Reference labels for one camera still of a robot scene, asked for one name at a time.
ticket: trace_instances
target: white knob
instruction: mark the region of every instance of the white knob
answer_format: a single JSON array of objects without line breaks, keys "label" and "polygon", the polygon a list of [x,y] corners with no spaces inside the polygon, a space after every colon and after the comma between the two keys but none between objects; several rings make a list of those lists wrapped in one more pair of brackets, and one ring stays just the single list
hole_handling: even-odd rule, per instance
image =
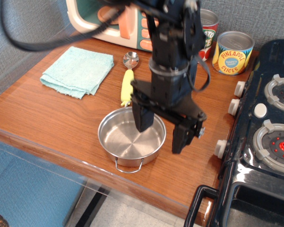
[{"label": "white knob", "polygon": [[235,89],[235,96],[241,98],[243,90],[244,90],[245,82],[238,81]]},{"label": "white knob", "polygon": [[235,116],[239,107],[239,103],[240,103],[239,99],[232,99],[231,104],[229,105],[228,108],[228,113],[231,114],[232,116]]},{"label": "white knob", "polygon": [[254,115],[255,115],[257,118],[263,118],[263,117],[265,117],[266,113],[267,113],[267,107],[266,107],[263,103],[258,103],[258,104],[255,106]]},{"label": "white knob", "polygon": [[218,140],[216,148],[214,149],[214,155],[218,158],[222,158],[227,145],[227,140]]}]

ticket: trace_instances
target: pot rim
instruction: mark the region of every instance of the pot rim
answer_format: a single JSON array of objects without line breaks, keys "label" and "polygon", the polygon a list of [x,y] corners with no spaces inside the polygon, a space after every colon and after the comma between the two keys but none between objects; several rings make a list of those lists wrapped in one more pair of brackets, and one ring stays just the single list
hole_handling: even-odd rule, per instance
[{"label": "pot rim", "polygon": [[126,158],[126,157],[122,157],[122,156],[119,156],[119,155],[116,155],[114,153],[112,153],[111,151],[109,151],[108,149],[106,149],[106,147],[104,146],[103,142],[102,142],[102,139],[101,139],[101,136],[100,136],[100,133],[101,133],[101,130],[103,129],[104,125],[106,124],[106,122],[108,122],[110,119],[112,119],[113,117],[115,117],[116,115],[122,113],[122,112],[133,112],[133,109],[131,106],[127,106],[127,107],[123,107],[123,108],[120,108],[120,109],[116,109],[112,112],[110,112],[108,115],[106,115],[103,120],[101,121],[99,127],[98,127],[98,139],[99,139],[99,142],[101,144],[101,146],[109,153],[111,154],[112,156],[114,157],[117,157],[119,159],[124,159],[124,160],[139,160],[139,159],[142,159],[142,158],[146,158],[146,157],[150,157],[152,156],[153,154],[155,154],[156,152],[159,151],[159,149],[163,146],[164,142],[165,142],[165,139],[166,139],[166,126],[165,126],[165,123],[163,122],[163,120],[158,116],[158,115],[154,115],[154,119],[158,121],[158,123],[160,124],[160,126],[162,127],[163,129],[163,138],[162,138],[162,141],[160,143],[160,145],[151,153],[147,154],[147,155],[144,155],[144,156],[141,156],[141,157],[135,157],[135,158]]}]

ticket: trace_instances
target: toy stove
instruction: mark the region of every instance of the toy stove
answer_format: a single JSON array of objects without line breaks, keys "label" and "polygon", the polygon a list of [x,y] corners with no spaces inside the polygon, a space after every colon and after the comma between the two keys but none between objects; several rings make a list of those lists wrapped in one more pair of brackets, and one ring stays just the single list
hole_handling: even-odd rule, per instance
[{"label": "toy stove", "polygon": [[202,198],[209,197],[207,226],[284,227],[284,40],[263,46],[235,95],[230,138],[215,150],[223,160],[219,188],[199,186],[185,226],[193,225]]}]

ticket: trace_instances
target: dish towel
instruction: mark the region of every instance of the dish towel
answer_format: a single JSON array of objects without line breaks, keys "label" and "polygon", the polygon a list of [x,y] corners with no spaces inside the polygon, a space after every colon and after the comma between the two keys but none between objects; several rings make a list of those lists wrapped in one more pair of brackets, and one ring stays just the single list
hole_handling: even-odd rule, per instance
[{"label": "dish towel", "polygon": [[70,47],[40,78],[62,94],[82,99],[95,95],[99,85],[114,66],[112,55]]}]

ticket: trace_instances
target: metal spoon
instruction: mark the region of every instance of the metal spoon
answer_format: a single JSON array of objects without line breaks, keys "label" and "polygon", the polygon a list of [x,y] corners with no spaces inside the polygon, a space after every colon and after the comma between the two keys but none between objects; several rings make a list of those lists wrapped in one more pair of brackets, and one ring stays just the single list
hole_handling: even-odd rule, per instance
[{"label": "metal spoon", "polygon": [[127,52],[123,57],[124,65],[129,69],[133,69],[139,62],[139,57],[136,52]]},{"label": "metal spoon", "polygon": [[123,57],[123,63],[127,67],[127,71],[124,74],[121,89],[121,106],[128,105],[131,100],[133,93],[133,87],[131,82],[133,81],[133,68],[138,64],[139,57],[136,52],[128,52]]}]

